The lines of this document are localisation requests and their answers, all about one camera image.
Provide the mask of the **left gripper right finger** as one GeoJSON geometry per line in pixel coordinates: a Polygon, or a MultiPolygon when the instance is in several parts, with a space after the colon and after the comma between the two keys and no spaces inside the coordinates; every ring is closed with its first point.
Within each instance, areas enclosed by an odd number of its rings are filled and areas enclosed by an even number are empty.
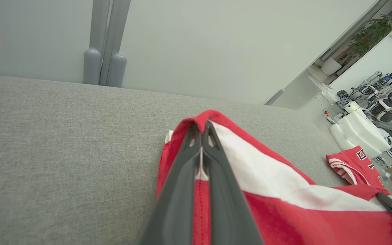
{"type": "Polygon", "coordinates": [[[211,121],[202,134],[202,150],[209,173],[211,245],[264,245],[211,121]]]}

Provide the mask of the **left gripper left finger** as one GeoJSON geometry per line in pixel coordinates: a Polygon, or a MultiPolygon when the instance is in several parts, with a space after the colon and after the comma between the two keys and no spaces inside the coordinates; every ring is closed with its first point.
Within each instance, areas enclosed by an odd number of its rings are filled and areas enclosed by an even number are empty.
{"type": "Polygon", "coordinates": [[[138,245],[192,245],[194,189],[202,134],[192,122],[138,245]]]}

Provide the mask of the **red jersey with lettering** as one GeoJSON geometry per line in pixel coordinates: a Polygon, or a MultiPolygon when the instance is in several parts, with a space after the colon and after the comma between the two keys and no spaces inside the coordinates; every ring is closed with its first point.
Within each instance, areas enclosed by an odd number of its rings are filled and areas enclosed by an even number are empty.
{"type": "Polygon", "coordinates": [[[326,160],[328,166],[348,184],[365,184],[390,195],[383,186],[374,163],[366,156],[361,146],[327,155],[326,160]]]}

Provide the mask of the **red shorts with white stripe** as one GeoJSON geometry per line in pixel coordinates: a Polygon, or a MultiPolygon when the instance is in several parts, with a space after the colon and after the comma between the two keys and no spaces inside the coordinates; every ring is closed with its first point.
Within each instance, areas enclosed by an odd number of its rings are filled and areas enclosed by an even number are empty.
{"type": "Polygon", "coordinates": [[[317,185],[278,153],[222,113],[207,110],[182,120],[165,138],[159,162],[157,197],[191,123],[201,131],[210,121],[265,245],[392,245],[392,214],[376,194],[376,181],[317,185]]]}

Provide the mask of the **white foam blocks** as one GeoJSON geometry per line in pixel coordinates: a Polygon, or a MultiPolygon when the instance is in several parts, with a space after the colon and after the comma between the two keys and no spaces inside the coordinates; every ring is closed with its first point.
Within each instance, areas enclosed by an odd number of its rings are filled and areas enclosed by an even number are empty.
{"type": "Polygon", "coordinates": [[[370,120],[353,112],[339,119],[329,131],[342,150],[360,146],[369,158],[375,158],[391,148],[388,141],[370,120]]]}

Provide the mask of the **grey fabric sofa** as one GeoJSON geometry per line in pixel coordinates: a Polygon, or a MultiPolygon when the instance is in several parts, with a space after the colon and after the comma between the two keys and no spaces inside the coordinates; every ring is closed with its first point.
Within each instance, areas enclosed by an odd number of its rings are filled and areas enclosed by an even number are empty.
{"type": "MultiPolygon", "coordinates": [[[[342,186],[325,161],[338,150],[293,110],[0,77],[0,245],[136,245],[159,198],[165,138],[207,110],[317,185],[342,186]]],[[[211,245],[202,143],[199,163],[192,245],[211,245]]]]}

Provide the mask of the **white planter pot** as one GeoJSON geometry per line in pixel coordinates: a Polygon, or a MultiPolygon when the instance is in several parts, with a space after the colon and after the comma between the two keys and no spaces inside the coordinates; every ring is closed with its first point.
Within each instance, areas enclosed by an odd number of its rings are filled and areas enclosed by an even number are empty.
{"type": "Polygon", "coordinates": [[[333,58],[328,58],[320,68],[322,73],[327,76],[331,76],[332,74],[336,73],[339,69],[342,68],[342,65],[336,62],[333,58]]]}

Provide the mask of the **green potted plant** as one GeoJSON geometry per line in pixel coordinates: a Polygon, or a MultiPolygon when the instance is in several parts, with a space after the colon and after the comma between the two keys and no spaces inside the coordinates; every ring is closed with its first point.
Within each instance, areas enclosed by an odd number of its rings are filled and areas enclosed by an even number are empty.
{"type": "Polygon", "coordinates": [[[355,56],[363,56],[392,31],[392,17],[381,14],[381,18],[371,18],[351,38],[349,48],[355,56]]]}

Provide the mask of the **grey post pair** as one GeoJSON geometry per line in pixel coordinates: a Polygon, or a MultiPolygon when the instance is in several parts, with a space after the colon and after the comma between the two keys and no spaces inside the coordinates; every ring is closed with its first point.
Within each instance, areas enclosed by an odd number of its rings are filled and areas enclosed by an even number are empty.
{"type": "Polygon", "coordinates": [[[127,58],[121,53],[121,42],[130,4],[131,0],[93,0],[84,84],[122,87],[127,58]]]}

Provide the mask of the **grey partition frame rail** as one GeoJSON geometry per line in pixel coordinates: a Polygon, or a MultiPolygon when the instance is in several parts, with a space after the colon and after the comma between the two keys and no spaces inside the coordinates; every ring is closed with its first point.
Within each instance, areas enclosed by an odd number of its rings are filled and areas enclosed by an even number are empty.
{"type": "Polygon", "coordinates": [[[325,35],[328,36],[329,31],[336,29],[336,21],[342,21],[344,27],[337,32],[337,38],[332,39],[330,46],[326,46],[324,51],[302,73],[266,104],[298,110],[315,97],[320,99],[323,104],[328,103],[322,96],[319,85],[327,82],[332,74],[327,75],[318,68],[335,60],[334,56],[340,53],[356,31],[365,25],[368,19],[381,13],[381,9],[389,1],[392,0],[337,0],[337,7],[325,11],[328,17],[319,24],[319,28],[324,30],[325,35]]]}

